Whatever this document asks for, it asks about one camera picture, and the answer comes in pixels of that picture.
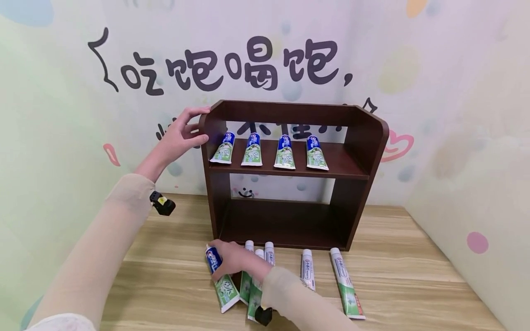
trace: light wood tabletop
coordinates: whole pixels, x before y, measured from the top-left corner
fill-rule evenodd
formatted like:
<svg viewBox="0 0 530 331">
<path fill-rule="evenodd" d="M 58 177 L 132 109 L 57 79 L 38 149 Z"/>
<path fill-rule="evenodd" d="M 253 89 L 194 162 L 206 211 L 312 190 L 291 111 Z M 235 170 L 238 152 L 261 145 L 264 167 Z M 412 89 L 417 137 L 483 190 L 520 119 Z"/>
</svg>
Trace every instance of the light wood tabletop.
<svg viewBox="0 0 530 331">
<path fill-rule="evenodd" d="M 224 314 L 204 258 L 212 240 L 205 196 L 169 195 L 169 217 L 153 209 L 109 294 L 102 330 L 297 330 L 275 313 L 267 328 L 246 306 Z M 300 249 L 276 248 L 276 264 L 299 275 Z M 343 252 L 365 321 L 363 330 L 505 330 L 402 208 L 367 206 Z M 313 251 L 316 291 L 341 308 L 329 252 Z"/>
</svg>

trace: toothpaste tube standing upright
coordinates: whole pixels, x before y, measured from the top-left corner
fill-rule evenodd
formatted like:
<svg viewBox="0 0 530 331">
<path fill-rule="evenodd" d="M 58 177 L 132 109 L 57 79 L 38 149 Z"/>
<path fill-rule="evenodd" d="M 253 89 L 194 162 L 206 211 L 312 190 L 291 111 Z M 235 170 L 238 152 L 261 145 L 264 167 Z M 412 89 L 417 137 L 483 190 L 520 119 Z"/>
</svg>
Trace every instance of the toothpaste tube standing upright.
<svg viewBox="0 0 530 331">
<path fill-rule="evenodd" d="M 304 249 L 302 252 L 300 278 L 308 288 L 315 291 L 315 270 L 313 269 L 313 254 L 310 249 Z"/>
<path fill-rule="evenodd" d="M 217 148 L 214 156 L 210 159 L 210 162 L 231 164 L 232 163 L 232 150 L 234 149 L 235 134 L 228 131 L 225 133 L 221 145 Z"/>
<path fill-rule="evenodd" d="M 333 264 L 335 276 L 337 277 L 337 285 L 339 286 L 344 314 L 346 314 L 348 318 L 366 319 L 366 316 L 363 315 L 361 303 L 355 294 L 354 285 L 351 283 L 350 275 L 348 274 L 348 270 L 346 270 L 339 249 L 334 247 L 330 250 L 330 253 L 331 263 Z"/>
<path fill-rule="evenodd" d="M 206 260 L 210 268 L 210 274 L 213 274 L 221 266 L 221 263 L 223 263 L 217 249 L 208 245 L 206 245 Z M 219 299 L 219 305 L 221 306 L 221 314 L 224 314 L 224 312 L 239 301 L 239 292 L 229 275 L 224 275 L 214 285 L 217 298 Z"/>
<path fill-rule="evenodd" d="M 275 168 L 294 170 L 295 160 L 293 158 L 293 147 L 289 135 L 282 135 L 278 140 L 278 149 L 276 150 Z"/>
<path fill-rule="evenodd" d="M 276 259 L 274 257 L 274 244 L 271 241 L 265 243 L 265 261 L 272 265 L 276 265 Z"/>
<path fill-rule="evenodd" d="M 245 243 L 245 249 L 254 253 L 254 242 L 252 240 L 247 240 Z M 245 305 L 249 305 L 250 298 L 250 286 L 252 285 L 252 277 L 246 272 L 241 273 L 241 287 L 239 288 L 239 295 L 241 301 Z"/>
<path fill-rule="evenodd" d="M 243 156 L 244 166 L 262 166 L 261 162 L 261 140 L 260 135 L 253 132 L 246 143 L 245 155 Z"/>
<path fill-rule="evenodd" d="M 329 170 L 316 136 L 307 137 L 307 167 L 320 170 Z"/>
<path fill-rule="evenodd" d="M 258 255 L 260 258 L 264 258 L 263 250 L 262 249 L 256 249 L 256 255 Z M 252 278 L 252 286 L 250 287 L 250 298 L 249 298 L 249 307 L 246 311 L 246 317 L 249 320 L 256 321 L 256 310 L 259 306 L 261 306 L 261 283 L 258 282 L 255 278 Z"/>
</svg>

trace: wall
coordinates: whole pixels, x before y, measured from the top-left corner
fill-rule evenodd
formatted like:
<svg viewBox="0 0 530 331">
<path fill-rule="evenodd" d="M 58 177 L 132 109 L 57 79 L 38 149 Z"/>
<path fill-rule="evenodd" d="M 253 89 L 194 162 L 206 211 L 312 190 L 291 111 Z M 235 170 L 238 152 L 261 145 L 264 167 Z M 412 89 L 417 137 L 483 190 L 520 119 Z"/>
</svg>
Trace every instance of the wall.
<svg viewBox="0 0 530 331">
<path fill-rule="evenodd" d="M 0 236 L 6 237 L 0 242 L 9 250 L 0 258 L 10 266 L 2 273 L 0 318 L 18 323 L 118 176 L 134 169 L 186 106 L 219 99 L 364 106 L 392 130 L 369 203 L 403 204 L 444 123 L 457 115 L 460 91 L 504 37 L 510 6 L 479 0 L 0 1 L 0 138 L 9 142 L 0 147 L 9 160 L 0 181 L 10 188 L 0 202 Z M 266 47 L 252 56 L 257 41 Z M 289 61 L 286 51 L 303 56 Z M 204 65 L 209 70 L 198 69 Z M 228 128 L 246 138 L 254 129 L 248 124 Z M 294 139 L 311 132 L 322 141 L 341 141 L 345 133 L 303 123 L 254 124 L 264 139 L 277 139 L 282 129 Z M 235 175 L 233 193 L 271 197 L 280 181 L 291 199 L 326 200 L 329 183 L 304 178 Z M 171 164 L 157 188 L 205 194 L 200 152 Z M 73 192 L 66 204 L 62 192 Z M 32 199 L 20 207 L 23 194 Z"/>
<path fill-rule="evenodd" d="M 53 35 L 2 16 L 0 35 L 0 328 L 18 330 L 124 170 Z"/>
<path fill-rule="evenodd" d="M 510 331 L 528 330 L 530 4 L 488 51 L 406 208 Z"/>
</svg>

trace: dark brown wooden shelf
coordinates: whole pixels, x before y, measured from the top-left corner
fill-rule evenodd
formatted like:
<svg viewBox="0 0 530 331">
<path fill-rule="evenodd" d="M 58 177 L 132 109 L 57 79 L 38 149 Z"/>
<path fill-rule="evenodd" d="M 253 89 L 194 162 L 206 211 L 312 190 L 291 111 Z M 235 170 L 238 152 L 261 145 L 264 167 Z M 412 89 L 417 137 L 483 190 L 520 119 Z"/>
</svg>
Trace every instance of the dark brown wooden shelf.
<svg viewBox="0 0 530 331">
<path fill-rule="evenodd" d="M 236 139 L 232 152 L 232 164 L 209 163 L 210 171 L 229 172 L 237 174 L 273 175 L 273 176 L 299 176 L 319 178 L 355 178 L 368 180 L 368 174 L 361 169 L 357 161 L 351 157 L 343 144 L 322 142 L 324 158 L 328 163 L 328 171 L 306 167 L 306 143 L 293 141 L 293 157 L 295 170 L 274 168 L 278 141 L 261 140 L 261 159 L 263 166 L 242 166 L 241 161 L 245 154 L 246 139 Z"/>
<path fill-rule="evenodd" d="M 272 241 L 278 247 L 346 249 L 346 233 L 339 231 L 332 208 L 326 204 L 231 199 L 224 218 L 219 235 L 224 241 L 244 245 L 251 238 L 256 246 Z"/>
<path fill-rule="evenodd" d="M 329 171 L 306 167 L 304 141 L 293 141 L 296 169 L 273 167 L 278 141 L 261 140 L 263 166 L 241 166 L 246 139 L 237 139 L 232 164 L 210 163 L 226 132 L 226 122 L 258 122 L 347 127 L 343 144 L 321 143 Z M 201 115 L 199 131 L 210 139 L 201 148 L 214 238 L 257 246 L 349 251 L 388 139 L 385 121 L 359 106 L 217 102 Z M 335 178 L 329 204 L 232 198 L 230 174 Z"/>
</svg>

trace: sheer beige sleeve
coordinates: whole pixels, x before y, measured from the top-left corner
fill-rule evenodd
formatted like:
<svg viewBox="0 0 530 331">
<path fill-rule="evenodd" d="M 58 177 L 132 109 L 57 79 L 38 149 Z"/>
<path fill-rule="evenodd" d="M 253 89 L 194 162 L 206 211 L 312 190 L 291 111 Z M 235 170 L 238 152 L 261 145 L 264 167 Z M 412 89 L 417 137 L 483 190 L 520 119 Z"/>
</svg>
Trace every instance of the sheer beige sleeve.
<svg viewBox="0 0 530 331">
<path fill-rule="evenodd" d="M 282 267 L 275 266 L 265 277 L 261 305 L 277 310 L 301 331 L 360 330 L 342 311 Z"/>
<path fill-rule="evenodd" d="M 30 327 L 47 317 L 72 313 L 99 329 L 107 295 L 151 210 L 154 189 L 155 184 L 141 175 L 120 179 L 55 276 Z"/>
</svg>

